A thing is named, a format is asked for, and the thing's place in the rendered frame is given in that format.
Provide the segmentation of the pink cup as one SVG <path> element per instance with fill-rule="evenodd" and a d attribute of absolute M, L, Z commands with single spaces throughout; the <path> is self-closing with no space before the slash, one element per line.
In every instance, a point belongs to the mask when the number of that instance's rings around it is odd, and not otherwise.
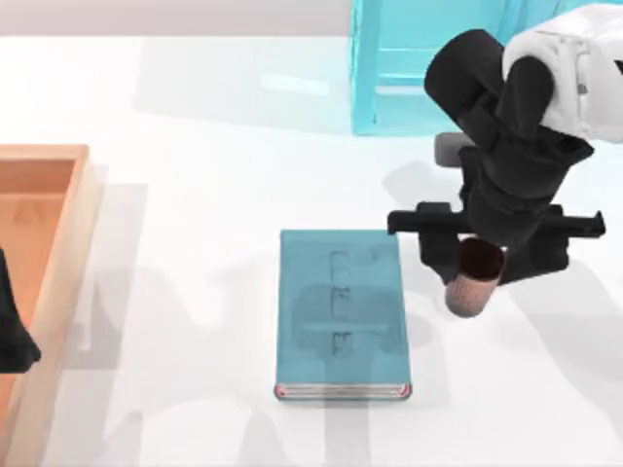
<path fill-rule="evenodd" d="M 489 302 L 505 266 L 504 251 L 479 237 L 459 243 L 457 272 L 446 285 L 448 310 L 462 318 L 480 314 Z"/>

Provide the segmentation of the pale grey rounded box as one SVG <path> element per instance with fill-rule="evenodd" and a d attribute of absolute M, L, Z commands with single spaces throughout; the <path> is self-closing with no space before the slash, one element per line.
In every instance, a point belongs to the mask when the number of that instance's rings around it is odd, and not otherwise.
<path fill-rule="evenodd" d="M 459 151 L 472 146 L 471 139 L 462 132 L 442 132 L 434 138 L 434 158 L 442 167 L 460 167 Z"/>

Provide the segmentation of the teal book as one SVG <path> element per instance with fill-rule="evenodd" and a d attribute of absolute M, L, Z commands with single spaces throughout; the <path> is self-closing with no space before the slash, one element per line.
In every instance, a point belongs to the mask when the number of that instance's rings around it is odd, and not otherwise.
<path fill-rule="evenodd" d="M 411 396 L 396 236 L 382 230 L 284 230 L 278 275 L 277 398 Z"/>

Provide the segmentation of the light blue rack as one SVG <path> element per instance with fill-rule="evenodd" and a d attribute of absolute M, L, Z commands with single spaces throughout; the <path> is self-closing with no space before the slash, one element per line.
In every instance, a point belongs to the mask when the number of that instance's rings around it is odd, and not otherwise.
<path fill-rule="evenodd" d="M 505 42 L 525 26 L 525 0 L 350 0 L 350 122 L 356 135 L 427 136 L 454 124 L 425 94 L 430 61 L 481 28 Z"/>

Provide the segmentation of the shallow salmon-coloured box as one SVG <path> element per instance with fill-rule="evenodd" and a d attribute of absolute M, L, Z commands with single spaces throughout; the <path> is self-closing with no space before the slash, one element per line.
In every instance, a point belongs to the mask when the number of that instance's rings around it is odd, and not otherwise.
<path fill-rule="evenodd" d="M 101 193 L 86 145 L 0 144 L 0 248 L 42 358 L 0 375 L 0 467 L 39 467 Z"/>

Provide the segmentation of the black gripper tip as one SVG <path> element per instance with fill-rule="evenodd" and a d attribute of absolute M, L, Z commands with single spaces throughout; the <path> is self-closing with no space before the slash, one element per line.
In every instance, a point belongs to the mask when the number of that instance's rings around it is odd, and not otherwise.
<path fill-rule="evenodd" d="M 0 248 L 0 374 L 26 374 L 41 357 L 19 317 L 6 256 Z"/>

